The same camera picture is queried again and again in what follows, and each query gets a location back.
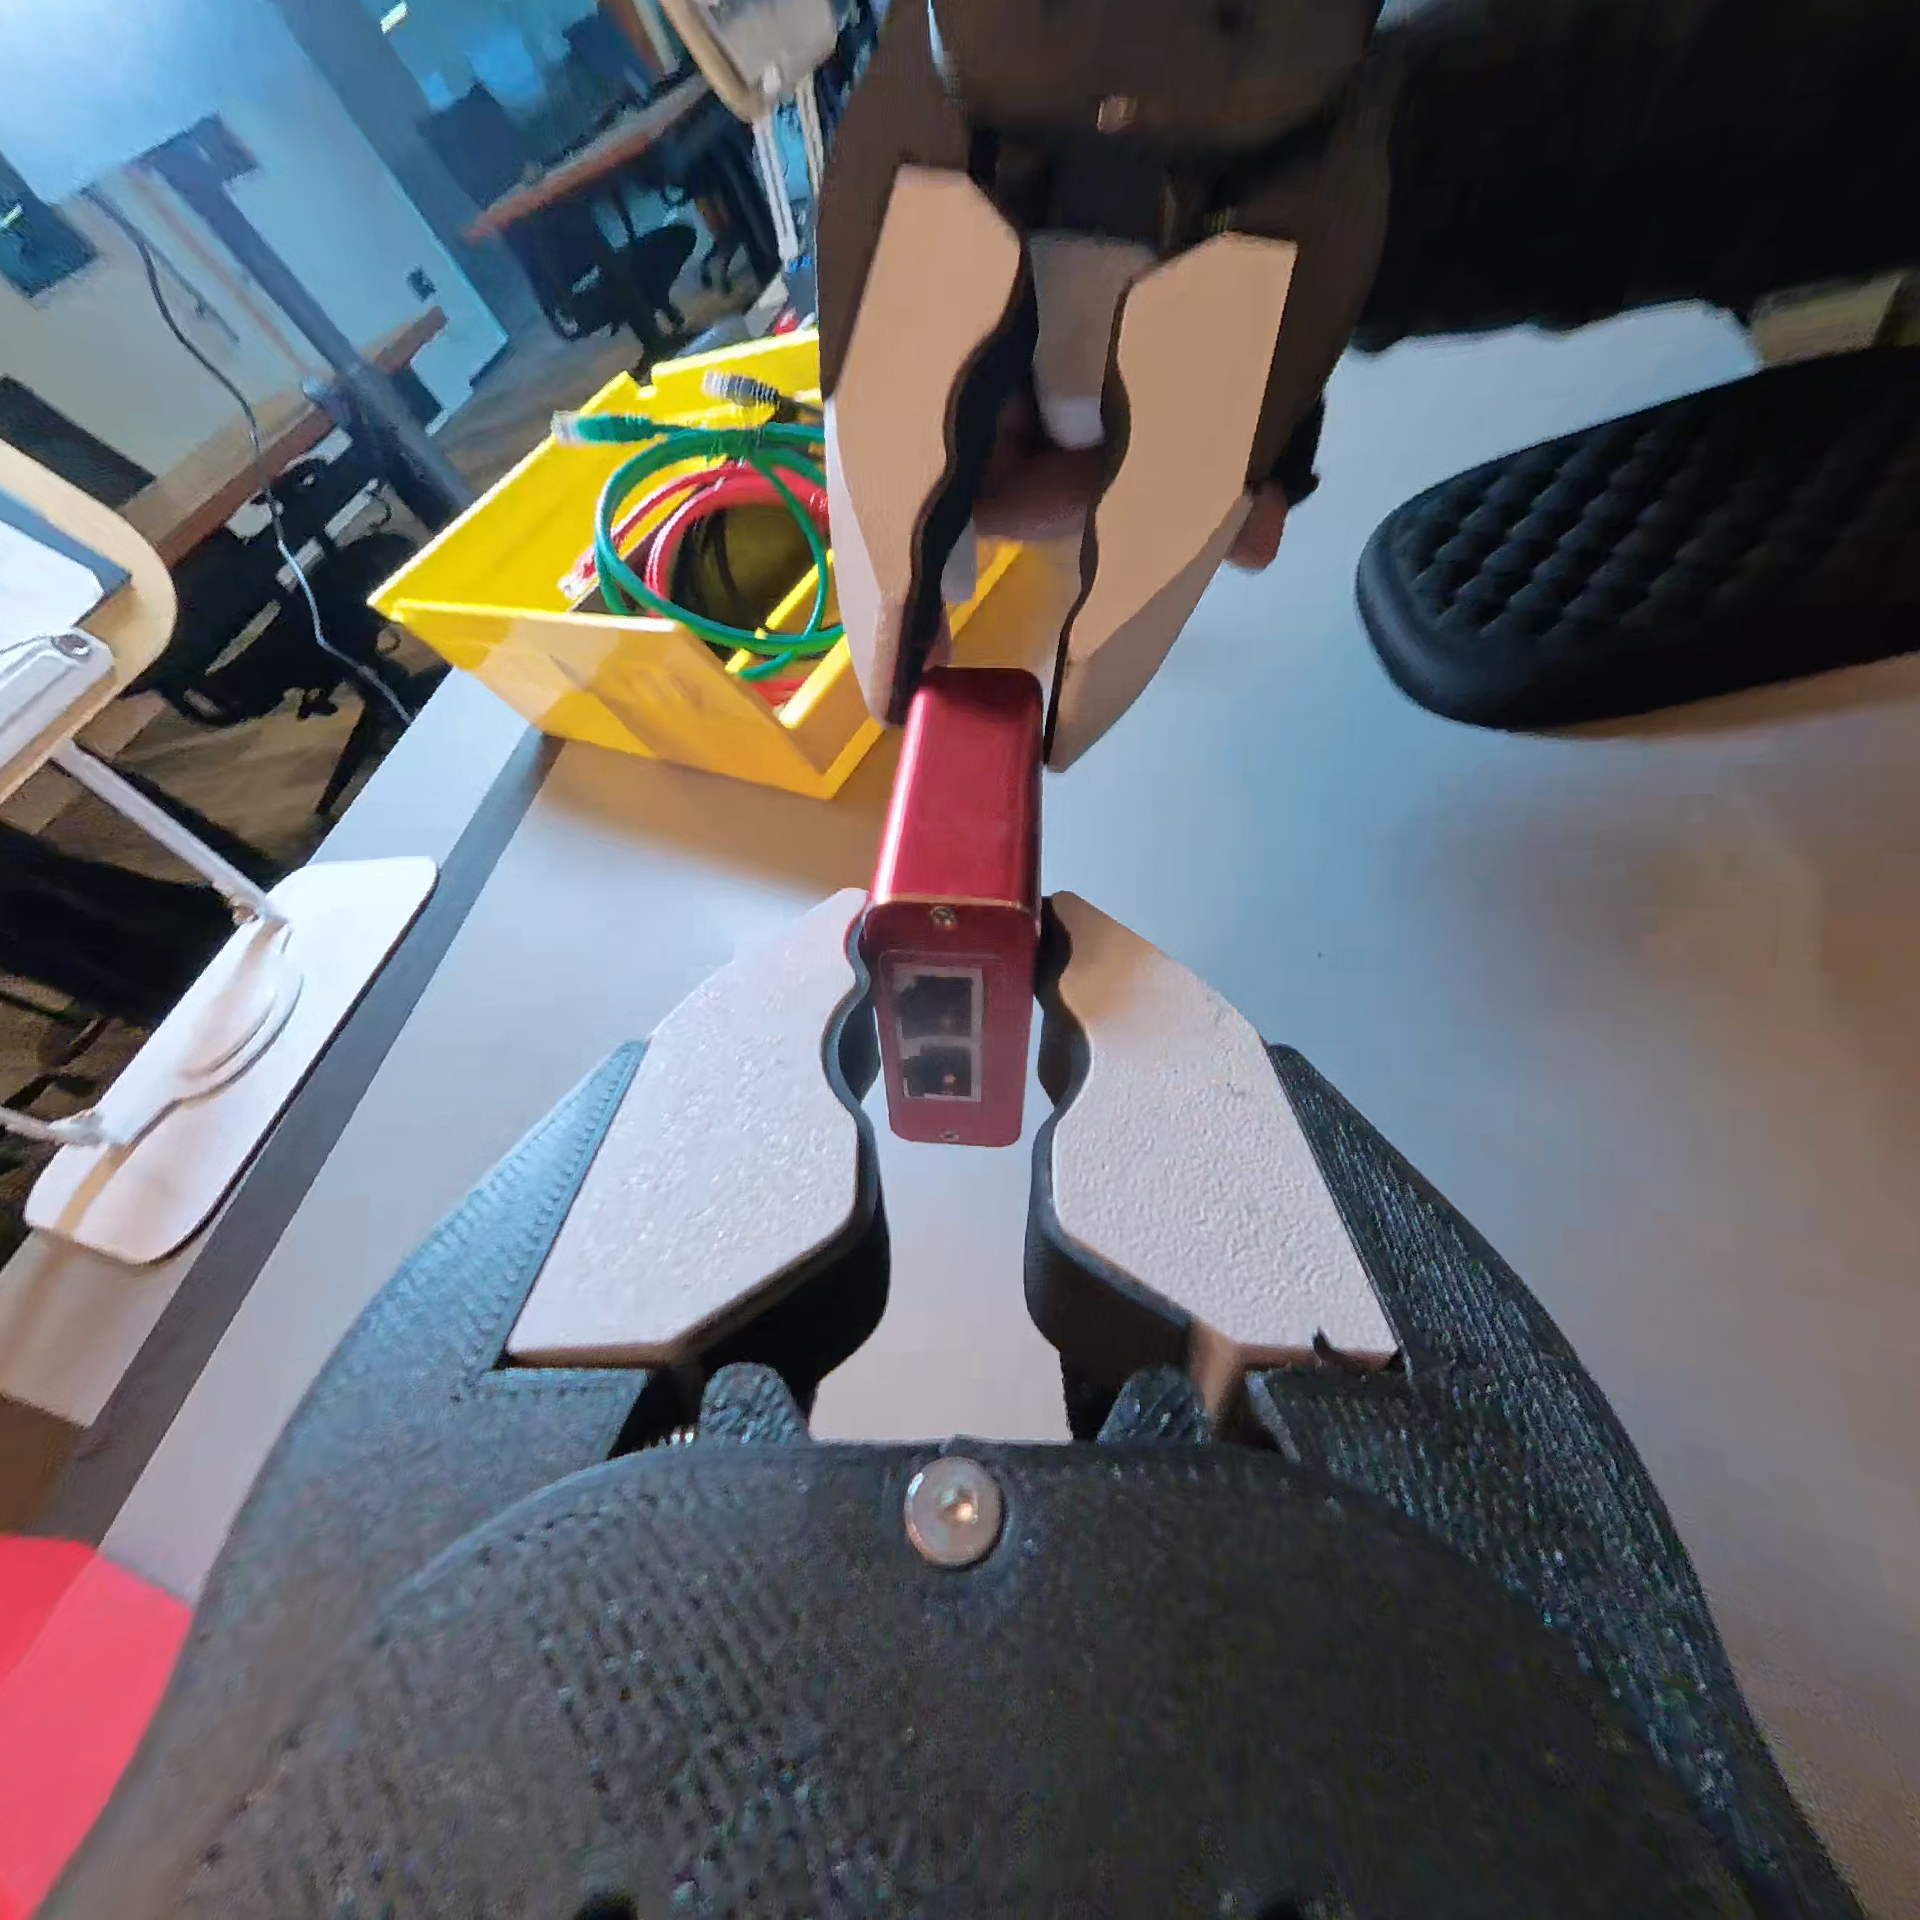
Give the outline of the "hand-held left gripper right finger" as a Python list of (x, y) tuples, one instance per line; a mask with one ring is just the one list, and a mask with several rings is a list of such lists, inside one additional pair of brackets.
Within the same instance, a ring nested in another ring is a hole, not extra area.
[(1057, 893), (1040, 1012), (1026, 1309), (1071, 1382), (1168, 1367), (1233, 1411), (1250, 1373), (1401, 1356), (1306, 1120), (1231, 999)]

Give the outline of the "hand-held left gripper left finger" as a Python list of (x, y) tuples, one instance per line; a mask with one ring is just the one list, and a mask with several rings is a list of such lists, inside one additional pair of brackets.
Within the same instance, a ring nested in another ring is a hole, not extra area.
[(863, 1000), (831, 893), (684, 997), (642, 1046), (507, 1337), (535, 1369), (682, 1367), (871, 1211), (867, 1123), (833, 1053)]

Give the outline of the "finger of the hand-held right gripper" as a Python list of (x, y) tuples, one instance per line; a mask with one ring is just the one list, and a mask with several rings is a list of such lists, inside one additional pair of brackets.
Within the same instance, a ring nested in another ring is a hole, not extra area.
[(1136, 275), (1115, 301), (1102, 383), (1108, 476), (1047, 708), (1055, 772), (1132, 710), (1254, 510), (1297, 259), (1289, 240), (1223, 231)]
[(964, 173), (897, 171), (852, 319), (823, 329), (833, 580), (855, 680), (899, 727), (944, 572), (1038, 340), (1023, 236)]

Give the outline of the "red ethernet coupler box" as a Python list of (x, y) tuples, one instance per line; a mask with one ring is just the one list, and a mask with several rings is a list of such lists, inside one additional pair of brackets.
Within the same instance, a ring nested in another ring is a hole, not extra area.
[(1040, 684), (1017, 664), (934, 668), (908, 708), (857, 951), (888, 1120), (910, 1143), (1023, 1134), (1043, 723)]

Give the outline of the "yellow storage bin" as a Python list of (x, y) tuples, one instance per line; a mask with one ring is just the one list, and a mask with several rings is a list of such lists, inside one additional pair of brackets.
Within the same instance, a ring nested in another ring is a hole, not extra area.
[(609, 612), (591, 580), (598, 497), (633, 443), (543, 438), (374, 591), (374, 607), (543, 733), (804, 799), (881, 742), (848, 646), (747, 684), (674, 616)]

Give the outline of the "red storage bin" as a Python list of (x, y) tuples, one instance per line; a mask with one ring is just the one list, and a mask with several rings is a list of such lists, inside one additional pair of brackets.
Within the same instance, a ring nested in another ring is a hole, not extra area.
[(2, 1915), (28, 1917), (131, 1764), (191, 1624), (83, 1543), (2, 1537)]

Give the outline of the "black office chair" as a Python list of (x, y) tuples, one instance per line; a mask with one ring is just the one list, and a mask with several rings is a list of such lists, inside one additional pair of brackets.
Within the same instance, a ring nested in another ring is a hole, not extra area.
[(627, 329), (648, 360), (684, 348), (691, 327), (674, 300), (698, 231), (667, 222), (614, 245), (588, 209), (548, 209), (526, 240), (535, 300), (566, 340)]

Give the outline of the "clear sheet clip bar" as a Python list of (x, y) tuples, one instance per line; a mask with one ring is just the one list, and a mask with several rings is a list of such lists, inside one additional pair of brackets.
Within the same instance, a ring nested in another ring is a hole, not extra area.
[(97, 688), (113, 685), (113, 649), (91, 632), (65, 630), (2, 643), (2, 763), (16, 761), (70, 718)]

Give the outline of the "printed instruction sheet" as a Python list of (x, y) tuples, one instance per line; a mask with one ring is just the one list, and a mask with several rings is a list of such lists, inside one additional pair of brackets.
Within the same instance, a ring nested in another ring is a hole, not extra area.
[(72, 632), (105, 595), (87, 563), (2, 520), (2, 645)]

